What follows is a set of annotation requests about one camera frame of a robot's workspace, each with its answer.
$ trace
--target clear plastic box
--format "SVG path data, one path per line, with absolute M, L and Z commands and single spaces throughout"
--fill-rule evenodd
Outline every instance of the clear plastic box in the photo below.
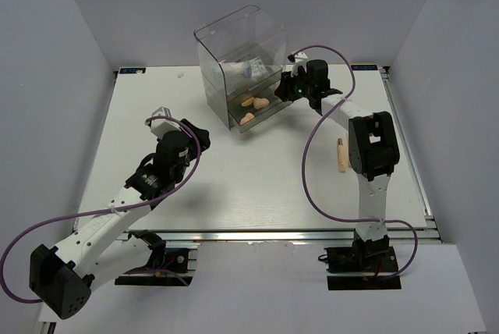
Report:
M 284 26 L 260 8 L 245 6 L 194 37 L 207 103 L 229 129 L 242 133 L 289 105 L 274 96 L 287 52 Z M 268 105 L 247 105 L 251 98 L 266 98 Z M 247 113 L 254 118 L 244 122 Z

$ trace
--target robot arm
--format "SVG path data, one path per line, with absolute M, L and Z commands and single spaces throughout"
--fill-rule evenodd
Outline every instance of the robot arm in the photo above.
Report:
M 400 159 L 395 128 L 390 113 L 373 113 L 331 88 L 328 67 L 323 60 L 300 60 L 291 72 L 281 75 L 275 95 L 282 101 L 306 98 L 312 109 L 326 114 L 343 102 L 329 118 L 349 132 L 349 158 L 359 181 L 359 218 L 379 222 L 356 225 L 353 253 L 363 268 L 379 263 L 388 252 L 389 239 L 382 222 L 386 212 L 388 183 Z
M 153 116 L 157 115 L 171 116 L 166 108 L 153 113 Z M 210 147 L 206 130 L 196 128 L 185 119 L 182 123 L 195 133 L 201 152 Z M 142 160 L 107 208 L 142 204 L 173 190 L 196 157 L 194 140 L 174 123 L 156 119 L 148 126 L 158 137 L 156 153 Z M 41 244 L 31 254 L 30 288 L 60 318 L 66 319 L 83 307 L 93 291 L 124 272 L 141 267 L 165 267 L 168 263 L 165 242 L 147 230 L 129 232 L 127 241 L 108 250 L 119 235 L 154 210 L 157 204 L 159 202 L 96 215 L 51 249 Z

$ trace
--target white tabletop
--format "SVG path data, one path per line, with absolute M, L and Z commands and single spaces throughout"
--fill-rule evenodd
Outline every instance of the white tabletop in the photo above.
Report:
M 412 245 L 396 245 L 398 262 Z M 55 334 L 455 334 L 484 330 L 459 252 L 423 245 L 401 290 L 328 291 L 323 246 L 204 243 L 189 287 L 114 286 L 61 322 Z
M 352 85 L 347 67 L 333 65 L 329 71 L 331 85 L 346 93 Z M 374 112 L 390 111 L 377 71 L 356 72 L 356 79 L 354 102 Z M 317 214 L 303 193 L 303 148 L 319 119 L 307 101 L 297 101 L 246 133 L 229 131 L 207 106 L 196 66 L 150 67 L 144 74 L 118 75 L 80 211 L 103 208 L 140 160 L 155 150 L 155 137 L 143 121 L 160 106 L 170 108 L 177 119 L 209 130 L 211 147 L 191 181 L 133 229 L 352 228 Z M 345 140 L 345 131 L 333 121 L 326 121 L 317 133 L 307 159 L 310 192 L 325 211 L 357 218 L 358 183 L 351 169 L 338 172 L 339 137 Z M 401 143 L 399 147 L 401 160 L 388 187 L 387 218 L 425 227 L 423 202 Z M 85 222 L 81 219 L 78 226 Z

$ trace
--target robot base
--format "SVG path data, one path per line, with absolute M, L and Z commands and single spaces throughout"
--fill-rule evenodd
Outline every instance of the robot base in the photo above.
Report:
M 361 268 L 351 247 L 326 248 L 327 288 L 331 290 L 400 290 L 400 278 L 384 279 L 383 276 L 398 271 L 393 247 L 381 258 L 379 265 Z

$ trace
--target purple cable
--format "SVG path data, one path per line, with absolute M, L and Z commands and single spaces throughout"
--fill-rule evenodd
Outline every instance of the purple cable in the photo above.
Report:
M 200 156 L 201 156 L 201 145 L 200 145 L 200 141 L 197 139 L 196 134 L 188 126 L 186 126 L 182 122 L 178 121 L 177 119 L 173 119 L 171 117 L 166 117 L 166 116 L 162 116 L 162 115 L 156 115 L 154 117 L 150 117 L 150 118 L 146 119 L 146 122 L 150 122 L 150 121 L 153 121 L 155 119 L 166 119 L 167 121 L 176 123 L 177 125 L 179 125 L 180 127 L 183 128 L 183 131 L 185 133 L 187 133 L 187 135 L 189 135 L 190 137 L 192 137 L 194 139 L 194 141 L 196 142 L 196 152 L 197 152 L 196 162 L 194 162 L 194 167 L 191 169 L 191 171 L 189 172 L 189 174 L 187 175 L 187 177 L 182 182 L 180 182 L 179 185 L 177 187 L 175 187 L 173 190 L 171 190 L 171 191 L 169 191 L 169 192 L 167 192 L 165 194 L 162 194 L 161 196 L 158 196 L 158 197 L 156 197 L 153 200 L 144 201 L 143 203 L 131 204 L 131 205 L 123 205 L 122 207 L 116 207 L 115 211 L 132 211 L 134 209 L 141 208 L 141 207 L 144 207 L 146 205 L 154 205 L 154 204 L 159 203 L 160 201 L 163 201 L 166 197 L 168 197 L 170 195 L 173 195 L 175 192 L 177 192 L 178 190 L 180 190 L 187 183 L 187 181 L 189 181 L 189 179 L 193 176 L 194 172 L 197 169 L 197 166 L 200 163 Z M 16 236 L 12 240 L 12 242 L 10 242 L 10 244 L 4 250 L 4 252 L 2 254 L 2 258 L 0 258 L 0 286 L 2 286 L 2 289 L 3 289 L 4 293 L 7 294 L 8 297 L 10 297 L 11 299 L 13 299 L 13 300 L 15 300 L 15 301 L 17 301 L 19 303 L 35 304 L 35 303 L 41 303 L 42 302 L 41 299 L 24 299 L 22 297 L 18 297 L 17 295 L 15 295 L 10 290 L 10 288 L 7 286 L 7 283 L 5 282 L 5 275 L 4 275 L 5 260 L 7 259 L 7 256 L 9 256 L 9 253 L 12 250 L 12 248 L 25 235 L 31 233 L 32 231 L 38 229 L 39 227 L 42 227 L 42 226 L 45 226 L 45 225 L 49 225 L 49 224 L 54 223 L 54 222 L 65 221 L 66 219 L 77 219 L 79 217 L 87 217 L 89 215 L 108 215 L 110 213 L 112 213 L 111 209 L 100 209 L 98 211 L 87 211 L 85 213 L 76 213 L 74 215 L 61 215 L 60 217 L 54 217 L 53 219 L 47 219 L 45 221 L 39 222 L 39 223 L 31 226 L 30 228 L 24 230 L 23 232 L 21 232 L 21 234 L 19 234 L 18 236 Z
M 303 189 L 305 190 L 306 198 L 308 199 L 308 201 L 310 202 L 310 204 L 312 205 L 312 207 L 316 211 L 319 212 L 319 214 L 323 215 L 327 219 L 332 219 L 333 221 L 346 222 L 346 223 L 381 222 L 382 220 L 380 220 L 380 219 L 340 219 L 339 217 L 334 217 L 333 215 L 329 215 L 328 213 L 326 213 L 325 211 L 323 211 L 322 209 L 320 209 L 317 206 L 317 204 L 315 203 L 315 201 L 313 201 L 312 196 L 310 195 L 309 188 L 308 188 L 308 186 L 306 184 L 305 166 L 306 166 L 306 156 L 308 154 L 310 145 L 312 143 L 312 139 L 315 136 L 315 134 L 317 133 L 317 130 L 319 129 L 320 125 L 322 125 L 322 123 L 327 119 L 327 117 L 329 117 L 336 109 L 338 109 L 340 106 L 342 106 L 345 103 L 345 101 L 348 98 L 350 98 L 350 96 L 352 96 L 353 91 L 356 89 L 356 76 L 355 76 L 355 74 L 354 74 L 354 72 L 352 70 L 350 62 L 348 61 L 348 59 L 341 52 L 337 51 L 336 49 L 328 47 L 327 45 L 320 45 L 320 44 L 309 45 L 309 46 L 306 46 L 305 48 L 301 48 L 301 49 L 293 52 L 291 55 L 293 55 L 293 56 L 297 55 L 298 53 L 303 52 L 306 49 L 310 49 L 310 48 L 327 49 L 328 51 L 334 52 L 337 55 L 339 55 L 342 58 L 343 62 L 345 62 L 345 64 L 347 65 L 347 67 L 350 70 L 350 75 L 352 76 L 352 89 L 350 90 L 350 92 L 347 93 L 347 95 L 345 96 L 345 98 L 343 100 L 341 100 L 339 103 L 337 103 L 335 106 L 333 106 L 328 112 L 326 112 L 319 119 L 319 122 L 317 122 L 317 124 L 313 128 L 312 133 L 309 136 L 309 139 L 306 141 L 305 150 L 303 151 L 303 157 L 302 157 L 302 183 L 303 183 Z M 414 229 L 414 227 L 412 227 L 412 225 L 410 223 L 406 222 L 406 221 L 402 221 L 400 219 L 386 219 L 386 220 L 384 220 L 382 222 L 384 222 L 384 223 L 401 223 L 402 225 L 407 226 L 412 231 L 412 234 L 414 235 L 414 249 L 412 251 L 410 259 L 396 273 L 384 277 L 384 279 L 389 279 L 389 278 L 396 277 L 397 275 L 400 275 L 401 273 L 403 273 L 412 264 L 412 261 L 416 257 L 416 252 L 418 251 L 419 240 L 418 240 L 418 234 L 416 232 L 416 229 Z
M 125 274 L 143 274 L 143 273 L 157 273 L 157 272 L 160 272 L 160 273 L 166 273 L 166 274 L 170 274 L 170 275 L 173 275 L 174 277 L 176 277 L 184 286 L 188 286 L 189 284 L 184 280 L 184 278 L 182 278 L 180 275 L 178 275 L 177 273 L 175 272 L 172 272 L 171 270 L 167 270 L 167 269 L 132 269 L 128 272 L 126 272 Z

